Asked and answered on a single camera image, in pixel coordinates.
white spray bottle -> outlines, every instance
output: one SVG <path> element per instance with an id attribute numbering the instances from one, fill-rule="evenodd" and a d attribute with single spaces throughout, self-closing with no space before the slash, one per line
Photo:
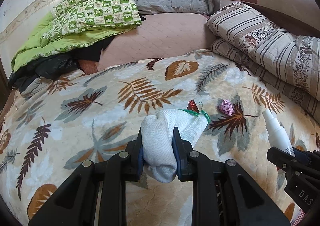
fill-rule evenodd
<path id="1" fill-rule="evenodd" d="M 284 127 L 280 126 L 279 121 L 273 116 L 269 109 L 262 112 L 262 115 L 266 122 L 270 146 L 276 147 L 295 157 L 291 142 Z M 278 173 L 281 174 L 284 173 L 284 171 L 278 168 Z"/>

white cloth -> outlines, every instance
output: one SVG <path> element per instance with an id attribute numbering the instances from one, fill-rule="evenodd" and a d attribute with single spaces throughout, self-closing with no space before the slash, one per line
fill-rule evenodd
<path id="1" fill-rule="evenodd" d="M 145 172 L 159 182 L 171 182 L 177 172 L 172 149 L 173 128 L 178 127 L 181 139 L 194 147 L 207 125 L 202 112 L 193 116 L 179 109 L 165 109 L 145 117 L 141 124 Z"/>

green thread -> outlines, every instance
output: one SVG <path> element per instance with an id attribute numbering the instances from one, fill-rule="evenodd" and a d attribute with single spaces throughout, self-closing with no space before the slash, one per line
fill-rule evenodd
<path id="1" fill-rule="evenodd" d="M 198 112 L 195 112 L 195 111 L 189 110 L 189 109 L 179 109 L 179 110 L 185 111 L 185 112 L 187 112 L 188 114 L 193 115 L 193 116 L 196 116 L 196 117 L 199 116 L 199 114 L 200 114 L 200 113 L 198 113 Z M 200 112 L 205 116 L 205 118 L 206 118 L 206 120 L 207 120 L 207 122 L 208 122 L 208 124 L 209 124 L 209 123 L 211 122 L 211 118 L 210 118 L 210 116 L 208 115 L 208 113 L 205 112 L 204 110 L 201 110 Z"/>
<path id="2" fill-rule="evenodd" d="M 210 118 L 210 116 L 208 115 L 208 113 L 207 112 L 205 112 L 204 110 L 201 110 L 201 112 L 202 112 L 202 114 L 205 116 L 205 118 L 207 119 L 207 121 L 208 121 L 208 124 L 211 122 L 211 118 Z"/>

leaf pattern blanket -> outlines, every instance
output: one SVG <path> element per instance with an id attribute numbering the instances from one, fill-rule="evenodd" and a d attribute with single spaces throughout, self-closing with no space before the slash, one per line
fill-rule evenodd
<path id="1" fill-rule="evenodd" d="M 28 97 L 16 92 L 0 132 L 0 194 L 23 226 L 82 161 L 108 160 L 136 139 L 146 115 L 186 108 L 191 99 L 211 119 L 195 149 L 214 160 L 237 160 L 290 220 L 300 213 L 284 192 L 284 175 L 267 161 L 261 113 L 271 107 L 299 149 L 319 150 L 320 128 L 240 64 L 197 50 L 38 84 Z M 217 109 L 223 99 L 233 104 L 231 116 Z M 143 174 L 127 183 L 128 225 L 191 225 L 191 210 L 191 182 L 161 184 Z"/>

green blanket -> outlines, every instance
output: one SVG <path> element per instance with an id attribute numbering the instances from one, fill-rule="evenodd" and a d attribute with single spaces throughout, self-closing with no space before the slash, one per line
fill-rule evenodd
<path id="1" fill-rule="evenodd" d="M 11 61 L 13 72 L 32 60 L 87 47 L 141 25 L 134 0 L 63 0 L 36 26 Z"/>

